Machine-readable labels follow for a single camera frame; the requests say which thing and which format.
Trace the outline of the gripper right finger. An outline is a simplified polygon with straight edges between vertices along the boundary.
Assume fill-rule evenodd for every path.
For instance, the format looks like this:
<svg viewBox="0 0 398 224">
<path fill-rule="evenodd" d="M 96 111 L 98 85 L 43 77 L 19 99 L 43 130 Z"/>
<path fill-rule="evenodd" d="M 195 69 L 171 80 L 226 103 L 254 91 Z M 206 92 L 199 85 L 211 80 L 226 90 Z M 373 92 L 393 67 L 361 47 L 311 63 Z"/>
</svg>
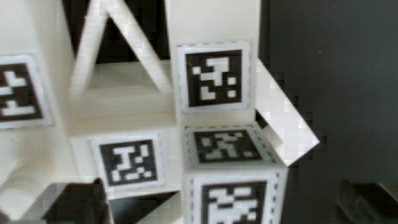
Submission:
<svg viewBox="0 0 398 224">
<path fill-rule="evenodd" d="M 398 224 L 398 198 L 378 183 L 341 181 L 334 224 Z"/>
</svg>

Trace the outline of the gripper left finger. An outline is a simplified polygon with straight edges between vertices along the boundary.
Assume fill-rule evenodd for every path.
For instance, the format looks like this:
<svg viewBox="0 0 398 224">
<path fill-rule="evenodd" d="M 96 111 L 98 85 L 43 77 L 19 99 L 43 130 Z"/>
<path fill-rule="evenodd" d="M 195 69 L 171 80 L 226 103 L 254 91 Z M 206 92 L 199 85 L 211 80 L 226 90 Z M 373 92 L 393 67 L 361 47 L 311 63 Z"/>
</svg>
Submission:
<svg viewBox="0 0 398 224">
<path fill-rule="evenodd" d="M 89 183 L 53 183 L 18 220 L 19 224 L 112 224 L 99 178 Z"/>
</svg>

